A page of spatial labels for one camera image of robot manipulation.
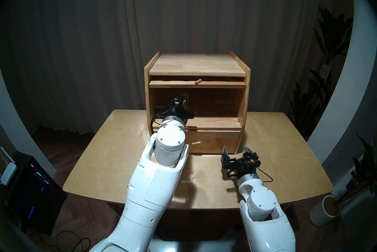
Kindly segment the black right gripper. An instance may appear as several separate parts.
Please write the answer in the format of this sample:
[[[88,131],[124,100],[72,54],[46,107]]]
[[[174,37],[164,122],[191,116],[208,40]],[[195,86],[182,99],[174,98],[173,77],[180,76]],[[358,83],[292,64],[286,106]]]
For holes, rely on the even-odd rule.
[[[247,174],[256,174],[256,169],[260,167],[261,162],[256,152],[243,146],[244,160],[230,160],[226,146],[222,149],[221,165],[222,169],[228,170],[227,177],[242,177]]]

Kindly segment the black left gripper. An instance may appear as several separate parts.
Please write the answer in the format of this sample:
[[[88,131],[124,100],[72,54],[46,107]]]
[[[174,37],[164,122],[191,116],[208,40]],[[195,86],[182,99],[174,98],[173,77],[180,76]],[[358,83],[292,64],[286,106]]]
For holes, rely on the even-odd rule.
[[[162,119],[169,116],[180,119],[193,119],[195,112],[188,111],[183,106],[178,109],[172,108],[172,106],[155,106],[155,116]]]

